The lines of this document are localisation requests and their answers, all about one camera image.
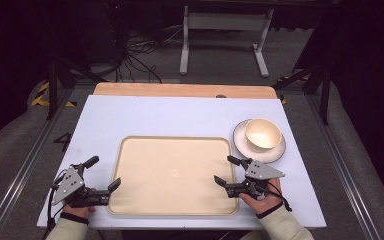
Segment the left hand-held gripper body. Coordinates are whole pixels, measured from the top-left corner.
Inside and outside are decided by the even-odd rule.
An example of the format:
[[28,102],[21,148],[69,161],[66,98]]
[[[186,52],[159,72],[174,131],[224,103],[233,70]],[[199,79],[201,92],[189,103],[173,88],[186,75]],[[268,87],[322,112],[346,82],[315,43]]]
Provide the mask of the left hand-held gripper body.
[[83,208],[109,204],[109,190],[93,190],[86,186],[83,172],[88,168],[89,165],[86,164],[70,165],[64,174],[57,178],[53,186],[52,206],[62,203],[71,208]]

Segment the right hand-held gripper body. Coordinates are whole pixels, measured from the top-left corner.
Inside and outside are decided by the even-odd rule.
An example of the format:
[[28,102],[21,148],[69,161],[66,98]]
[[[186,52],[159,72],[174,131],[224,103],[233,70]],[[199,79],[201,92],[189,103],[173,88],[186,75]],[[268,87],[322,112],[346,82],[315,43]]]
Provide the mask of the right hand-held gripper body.
[[240,193],[250,195],[258,199],[264,193],[271,193],[268,190],[268,181],[274,178],[284,177],[285,174],[269,165],[251,159],[248,167],[243,167],[245,179],[241,183],[226,184],[226,190],[229,198],[238,197]]

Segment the person's left hand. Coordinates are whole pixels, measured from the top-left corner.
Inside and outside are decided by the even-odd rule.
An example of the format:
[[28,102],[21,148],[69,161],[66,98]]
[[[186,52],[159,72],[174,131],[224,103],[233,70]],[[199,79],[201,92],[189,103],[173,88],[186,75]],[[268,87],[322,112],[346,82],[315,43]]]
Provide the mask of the person's left hand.
[[96,208],[94,206],[88,206],[88,207],[83,207],[83,208],[72,208],[69,205],[66,205],[63,208],[63,211],[65,213],[69,213],[69,214],[75,215],[77,217],[88,219],[89,215],[96,211]]

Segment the person's right hand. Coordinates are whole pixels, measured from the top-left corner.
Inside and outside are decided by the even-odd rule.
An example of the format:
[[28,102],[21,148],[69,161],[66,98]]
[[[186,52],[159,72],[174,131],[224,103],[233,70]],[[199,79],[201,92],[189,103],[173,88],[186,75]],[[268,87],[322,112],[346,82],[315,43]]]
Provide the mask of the person's right hand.
[[253,199],[245,193],[241,193],[239,198],[253,209],[256,214],[262,214],[283,202],[281,198],[277,197],[277,195],[282,194],[280,180],[278,178],[269,180],[268,190],[271,191],[271,193],[266,193],[262,200]]

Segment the cream ceramic saucer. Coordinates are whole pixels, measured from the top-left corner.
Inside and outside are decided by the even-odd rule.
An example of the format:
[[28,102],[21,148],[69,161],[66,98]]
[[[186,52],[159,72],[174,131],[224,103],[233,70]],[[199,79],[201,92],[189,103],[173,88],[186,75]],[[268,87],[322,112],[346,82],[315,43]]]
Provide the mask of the cream ceramic saucer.
[[280,144],[273,149],[264,150],[263,152],[256,152],[251,149],[246,141],[245,126],[247,122],[248,120],[240,122],[233,131],[233,142],[236,149],[244,157],[252,158],[263,163],[271,163],[280,159],[286,150],[285,138],[282,138]]

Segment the cream ceramic cup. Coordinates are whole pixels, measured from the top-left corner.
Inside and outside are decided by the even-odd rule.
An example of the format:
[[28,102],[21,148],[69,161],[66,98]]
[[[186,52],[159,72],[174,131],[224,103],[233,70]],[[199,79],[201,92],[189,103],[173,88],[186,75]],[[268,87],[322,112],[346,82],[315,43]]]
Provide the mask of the cream ceramic cup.
[[251,119],[245,125],[247,145],[256,152],[263,152],[277,147],[282,141],[278,126],[267,119]]

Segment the beige plastic tray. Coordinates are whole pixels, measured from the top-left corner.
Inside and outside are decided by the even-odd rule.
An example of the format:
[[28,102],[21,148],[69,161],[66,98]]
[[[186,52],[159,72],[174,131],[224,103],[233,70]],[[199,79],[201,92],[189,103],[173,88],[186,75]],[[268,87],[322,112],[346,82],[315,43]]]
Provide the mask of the beige plastic tray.
[[214,178],[235,181],[228,140],[216,137],[129,136],[114,176],[121,186],[108,210],[115,215],[232,215],[238,201]]

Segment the yellow black hazard tape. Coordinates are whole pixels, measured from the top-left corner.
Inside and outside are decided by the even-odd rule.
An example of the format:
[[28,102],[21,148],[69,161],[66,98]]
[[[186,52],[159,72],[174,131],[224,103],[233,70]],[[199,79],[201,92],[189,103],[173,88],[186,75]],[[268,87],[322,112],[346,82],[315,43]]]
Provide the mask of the yellow black hazard tape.
[[[306,82],[306,81],[308,81],[309,77],[310,77],[310,74],[306,75],[304,77],[300,77],[298,79],[298,81],[299,82]],[[277,79],[276,83],[282,83],[283,81],[286,81],[288,78],[290,78],[290,77],[280,77],[279,79]],[[285,105],[287,103],[287,100],[283,94],[279,95],[279,99],[280,99],[282,105]]]
[[45,92],[49,89],[49,82],[44,81],[41,87],[39,88],[36,96],[33,98],[31,102],[31,106],[45,106],[49,107],[50,102],[44,99]]

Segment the white table board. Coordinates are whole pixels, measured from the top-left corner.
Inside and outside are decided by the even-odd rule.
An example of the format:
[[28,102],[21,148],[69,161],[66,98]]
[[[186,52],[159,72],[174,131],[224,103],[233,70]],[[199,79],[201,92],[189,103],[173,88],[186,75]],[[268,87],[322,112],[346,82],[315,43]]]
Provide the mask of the white table board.
[[[281,180],[291,214],[307,228],[326,227],[326,221],[279,99],[139,97],[90,95],[86,100],[60,169],[98,155],[100,161],[86,170],[87,186],[106,186],[115,167],[122,137],[133,134],[161,136],[216,136],[233,144],[234,127],[243,120],[265,117],[278,124],[286,151],[272,167],[286,173]],[[261,226],[241,201],[232,216],[110,216],[104,207],[90,217],[90,227],[121,229],[257,229]]]

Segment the black tripod stand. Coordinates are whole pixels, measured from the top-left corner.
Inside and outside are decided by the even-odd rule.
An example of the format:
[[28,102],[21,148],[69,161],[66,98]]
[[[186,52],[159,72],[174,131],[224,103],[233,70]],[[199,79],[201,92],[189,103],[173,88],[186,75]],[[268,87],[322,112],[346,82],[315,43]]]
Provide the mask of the black tripod stand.
[[308,77],[306,83],[302,86],[302,91],[306,95],[314,95],[317,89],[321,89],[319,112],[323,123],[327,125],[328,102],[331,84],[331,74],[328,65],[313,65],[307,69],[299,71],[298,73],[294,73],[289,77],[282,77],[280,81],[277,81],[273,85],[273,88],[275,90],[280,90],[304,77]]
[[57,85],[60,82],[64,88],[73,88],[76,84],[71,69],[76,70],[81,75],[96,83],[104,82],[104,79],[90,71],[80,67],[63,57],[61,53],[52,53],[49,61],[49,110],[47,119],[51,120],[58,110],[58,90]]

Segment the wooden table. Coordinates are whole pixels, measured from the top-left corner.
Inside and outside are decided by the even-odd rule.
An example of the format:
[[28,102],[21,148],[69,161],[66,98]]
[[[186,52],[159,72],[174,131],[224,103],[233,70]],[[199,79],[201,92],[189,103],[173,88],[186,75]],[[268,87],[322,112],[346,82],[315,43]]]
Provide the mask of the wooden table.
[[110,83],[96,85],[94,95],[276,99],[270,86]]

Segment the black curtain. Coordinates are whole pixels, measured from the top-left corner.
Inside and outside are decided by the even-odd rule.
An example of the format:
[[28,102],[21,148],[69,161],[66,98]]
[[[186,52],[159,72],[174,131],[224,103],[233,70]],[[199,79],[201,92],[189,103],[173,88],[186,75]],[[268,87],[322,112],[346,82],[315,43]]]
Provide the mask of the black curtain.
[[323,60],[384,185],[384,0],[340,0],[326,11],[299,64]]
[[34,0],[0,0],[0,130],[27,110],[46,72]]

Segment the white metal stand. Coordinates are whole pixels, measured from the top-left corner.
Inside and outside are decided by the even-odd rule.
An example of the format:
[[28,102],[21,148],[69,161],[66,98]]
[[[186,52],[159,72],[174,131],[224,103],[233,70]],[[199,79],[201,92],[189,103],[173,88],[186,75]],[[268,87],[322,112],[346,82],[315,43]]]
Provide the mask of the white metal stand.
[[259,42],[252,45],[252,50],[263,78],[269,76],[269,71],[262,53],[269,31],[274,10],[269,9],[263,14],[228,14],[191,12],[188,6],[183,13],[183,45],[180,58],[179,74],[188,73],[189,61],[189,31],[193,30],[235,30],[259,31]]

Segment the aluminium floor rail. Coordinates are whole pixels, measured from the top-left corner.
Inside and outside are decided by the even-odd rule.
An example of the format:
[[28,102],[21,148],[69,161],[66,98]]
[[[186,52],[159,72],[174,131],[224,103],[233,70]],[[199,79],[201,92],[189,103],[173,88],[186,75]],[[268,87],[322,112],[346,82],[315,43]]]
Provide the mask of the aluminium floor rail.
[[23,164],[19,168],[19,171],[12,179],[9,187],[0,201],[0,231],[6,222],[10,212],[14,208],[23,188],[25,187],[31,172],[34,170],[35,165],[38,162],[39,156],[43,150],[46,139],[48,138],[56,120],[62,112],[62,108],[65,106],[66,101],[70,98],[72,90],[62,90],[61,95],[56,99],[56,109],[49,120],[45,120],[38,136],[35,138],[31,149],[29,150],[26,158],[23,160]]
[[360,191],[357,188],[354,179],[345,163],[345,160],[339,150],[334,136],[332,135],[329,126],[324,123],[321,117],[321,111],[319,110],[317,98],[312,95],[306,95],[305,98],[314,118],[317,121],[323,138],[328,145],[337,175],[341,181],[341,184],[345,190],[347,198],[360,224],[366,240],[381,240],[378,229],[375,226],[370,213],[368,212],[366,204],[363,201]]

